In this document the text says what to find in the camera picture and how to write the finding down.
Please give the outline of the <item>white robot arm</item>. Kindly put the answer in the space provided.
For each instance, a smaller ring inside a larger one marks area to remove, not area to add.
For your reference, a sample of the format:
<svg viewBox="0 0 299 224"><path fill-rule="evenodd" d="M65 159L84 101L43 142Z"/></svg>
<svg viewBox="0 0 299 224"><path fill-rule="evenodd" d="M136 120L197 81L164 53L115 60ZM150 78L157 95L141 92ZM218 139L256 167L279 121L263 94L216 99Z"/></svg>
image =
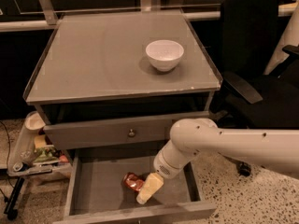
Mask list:
<svg viewBox="0 0 299 224"><path fill-rule="evenodd" d="M202 150L218 151L294 178L299 175L298 82L281 75L298 62L298 48L288 45L282 50L289 57L267 76L247 81L234 72L223 74L227 90L223 101L249 127L224 129L210 119L177 121L154 159L155 172L138 188L138 203L146 203L165 179L177 176Z"/></svg>

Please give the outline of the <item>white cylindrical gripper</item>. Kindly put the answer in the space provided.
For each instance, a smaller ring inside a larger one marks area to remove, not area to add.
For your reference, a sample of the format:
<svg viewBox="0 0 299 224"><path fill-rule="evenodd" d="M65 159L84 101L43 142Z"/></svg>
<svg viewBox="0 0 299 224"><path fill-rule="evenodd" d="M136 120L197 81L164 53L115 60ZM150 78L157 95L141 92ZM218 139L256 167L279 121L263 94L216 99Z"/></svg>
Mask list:
<svg viewBox="0 0 299 224"><path fill-rule="evenodd" d="M145 204L163 186L164 178L174 178L194 158L194 151L180 150L169 140L154 158L153 167L156 173L150 173L147 176L136 201L139 204Z"/></svg>

